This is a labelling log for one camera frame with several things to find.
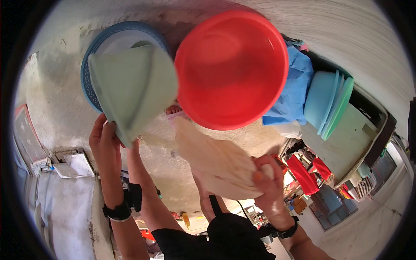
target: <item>beige cloth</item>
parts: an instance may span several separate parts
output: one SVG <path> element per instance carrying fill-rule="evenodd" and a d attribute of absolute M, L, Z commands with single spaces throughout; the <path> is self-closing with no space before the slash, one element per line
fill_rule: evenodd
<path fill-rule="evenodd" d="M 349 179 L 349 181 L 352 183 L 352 185 L 355 188 L 360 184 L 361 180 L 362 178 L 360 174 L 358 173 L 358 171 L 353 172 L 353 174 L 351 175 L 351 178 Z"/>
<path fill-rule="evenodd" d="M 331 174 L 328 179 L 325 180 L 324 182 L 326 185 L 328 185 L 329 187 L 331 187 L 331 189 L 334 189 L 334 183 L 335 183 L 335 176 L 333 174 Z"/>
<path fill-rule="evenodd" d="M 247 153 L 229 140 L 216 140 L 201 133 L 191 122 L 177 116 L 173 119 L 179 154 L 204 174 L 201 183 L 208 191 L 232 200 L 261 196 L 252 181 L 257 170 Z M 270 165 L 262 171 L 273 179 Z"/>

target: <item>red plastic basin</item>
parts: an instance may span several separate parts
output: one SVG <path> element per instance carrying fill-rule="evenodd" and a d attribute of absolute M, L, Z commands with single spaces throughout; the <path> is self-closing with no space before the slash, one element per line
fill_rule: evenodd
<path fill-rule="evenodd" d="M 286 44 L 266 18 L 223 12 L 197 25 L 179 46 L 178 101 L 203 127 L 246 126 L 279 98 L 288 62 Z"/>

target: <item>person's foot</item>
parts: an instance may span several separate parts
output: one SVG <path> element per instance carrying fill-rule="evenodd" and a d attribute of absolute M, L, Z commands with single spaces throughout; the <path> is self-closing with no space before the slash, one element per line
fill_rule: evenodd
<path fill-rule="evenodd" d="M 178 113 L 179 111 L 182 111 L 182 109 L 181 109 L 180 106 L 176 106 L 176 105 L 172 105 L 172 106 L 166 108 L 166 110 L 165 110 L 167 115 Z"/>

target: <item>hand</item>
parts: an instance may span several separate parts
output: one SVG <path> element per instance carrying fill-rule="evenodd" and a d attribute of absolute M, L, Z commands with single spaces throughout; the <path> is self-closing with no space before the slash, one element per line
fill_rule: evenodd
<path fill-rule="evenodd" d="M 285 231 L 295 222 L 285 207 L 282 169 L 270 155 L 254 159 L 254 164 L 259 171 L 253 174 L 253 182 L 257 189 L 263 192 L 263 195 L 254 199 L 255 204 L 264 211 L 275 228 Z M 273 180 L 260 171 L 261 166 L 265 164 L 273 168 Z"/>
<path fill-rule="evenodd" d="M 127 149 L 127 154 L 134 154 L 135 156 L 137 155 L 140 156 L 139 147 L 140 147 L 140 139 L 136 138 L 133 141 L 133 146 Z"/>
<path fill-rule="evenodd" d="M 104 113 L 98 116 L 89 136 L 89 146 L 100 175 L 120 174 L 122 144 L 115 133 L 116 123 L 109 122 L 104 126 L 106 120 Z"/>

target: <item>person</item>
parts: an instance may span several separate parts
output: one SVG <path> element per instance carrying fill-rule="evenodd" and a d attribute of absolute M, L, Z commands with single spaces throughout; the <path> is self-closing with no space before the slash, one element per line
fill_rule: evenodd
<path fill-rule="evenodd" d="M 166 110 L 173 113 L 180 108 Z M 124 202 L 120 179 L 122 145 L 115 134 L 115 122 L 106 122 L 101 114 L 91 131 L 89 144 L 101 177 L 101 187 L 105 206 L 115 209 Z M 257 229 L 243 217 L 228 211 L 220 196 L 210 193 L 203 187 L 199 176 L 203 174 L 191 166 L 193 178 L 199 191 L 201 210 L 210 223 L 207 229 L 209 241 L 205 237 L 186 233 L 171 215 L 169 209 L 158 197 L 152 178 L 140 157 L 140 141 L 127 149 L 127 167 L 130 183 L 140 184 L 142 189 L 141 216 L 156 239 L 166 260 L 174 259 L 275 259 L 267 252 L 257 236 Z M 258 169 L 270 164 L 275 172 L 274 180 L 261 171 L 253 174 L 253 182 L 264 194 L 255 198 L 260 207 L 279 231 L 295 225 L 295 220 L 285 208 L 283 199 L 283 173 L 270 156 L 253 159 Z M 115 241 L 123 259 L 149 259 L 145 242 L 134 219 L 130 216 L 123 221 L 110 219 Z M 297 260 L 331 259 L 316 247 L 301 226 L 290 238 L 281 239 L 284 247 Z"/>

